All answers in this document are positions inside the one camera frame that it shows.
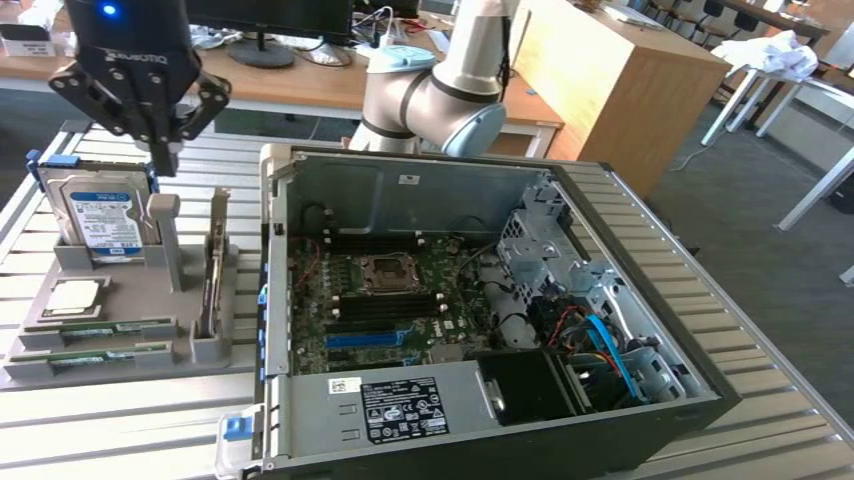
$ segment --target cpu socket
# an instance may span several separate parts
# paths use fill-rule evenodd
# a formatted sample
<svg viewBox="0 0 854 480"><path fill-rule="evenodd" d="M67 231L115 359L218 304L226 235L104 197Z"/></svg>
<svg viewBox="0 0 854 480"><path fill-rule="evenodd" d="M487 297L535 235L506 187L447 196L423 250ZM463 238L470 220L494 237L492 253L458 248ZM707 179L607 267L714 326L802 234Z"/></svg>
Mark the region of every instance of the cpu socket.
<svg viewBox="0 0 854 480"><path fill-rule="evenodd" d="M364 289L368 292L411 292L422 289L412 256L407 254L371 255L362 258L360 266Z"/></svg>

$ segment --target barcode sticker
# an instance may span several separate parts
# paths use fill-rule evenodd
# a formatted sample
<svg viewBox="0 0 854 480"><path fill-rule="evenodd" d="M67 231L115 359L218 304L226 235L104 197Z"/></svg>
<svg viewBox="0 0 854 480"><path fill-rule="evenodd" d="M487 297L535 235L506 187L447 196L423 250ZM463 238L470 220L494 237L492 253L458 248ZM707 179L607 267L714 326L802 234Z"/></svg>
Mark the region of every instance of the barcode sticker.
<svg viewBox="0 0 854 480"><path fill-rule="evenodd" d="M336 393L358 393L362 377L330 378L330 395Z"/></svg>

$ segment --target power supply label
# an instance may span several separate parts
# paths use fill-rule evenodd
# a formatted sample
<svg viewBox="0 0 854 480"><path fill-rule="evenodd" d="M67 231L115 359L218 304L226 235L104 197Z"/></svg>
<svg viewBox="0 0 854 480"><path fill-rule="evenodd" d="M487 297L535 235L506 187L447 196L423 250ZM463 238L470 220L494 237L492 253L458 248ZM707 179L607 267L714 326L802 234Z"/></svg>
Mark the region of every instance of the power supply label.
<svg viewBox="0 0 854 480"><path fill-rule="evenodd" d="M450 432L434 377L363 383L362 403L368 440L374 444Z"/></svg>

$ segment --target wooden cabinet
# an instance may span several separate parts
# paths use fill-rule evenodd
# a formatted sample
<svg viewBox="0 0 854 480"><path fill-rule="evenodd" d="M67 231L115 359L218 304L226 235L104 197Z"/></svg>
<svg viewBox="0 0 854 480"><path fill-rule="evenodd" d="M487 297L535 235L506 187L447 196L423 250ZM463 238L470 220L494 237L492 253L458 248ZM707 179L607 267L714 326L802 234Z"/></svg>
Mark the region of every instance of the wooden cabinet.
<svg viewBox="0 0 854 480"><path fill-rule="evenodd" d="M515 39L514 69L566 124L549 158L607 162L649 195L729 64L671 31L563 0L522 2Z"/></svg>

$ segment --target slatted metal surface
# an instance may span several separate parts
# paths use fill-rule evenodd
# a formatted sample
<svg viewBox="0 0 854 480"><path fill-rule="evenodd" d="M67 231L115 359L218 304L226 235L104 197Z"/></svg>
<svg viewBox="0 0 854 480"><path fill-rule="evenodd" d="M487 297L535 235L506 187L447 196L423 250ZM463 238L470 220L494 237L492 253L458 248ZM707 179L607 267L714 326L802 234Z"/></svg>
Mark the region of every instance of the slatted metal surface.
<svg viewBox="0 0 854 480"><path fill-rule="evenodd" d="M203 135L162 190L182 195L182 242L200 243L215 186L232 188L228 231L242 248L236 360L231 373L0 394L0 477L210 478L216 420L252 401L251 359L259 275L258 150L266 139ZM92 129L74 147L86 157L140 155ZM854 479L850 429L814 393L662 225L598 165L567 167L606 223L659 288L737 390L742 403L707 430L670 444L613 479ZM0 243L0 351L51 262L56 222L37 197L23 230ZM601 254L594 240L585 247ZM643 432L638 432L642 441Z"/></svg>

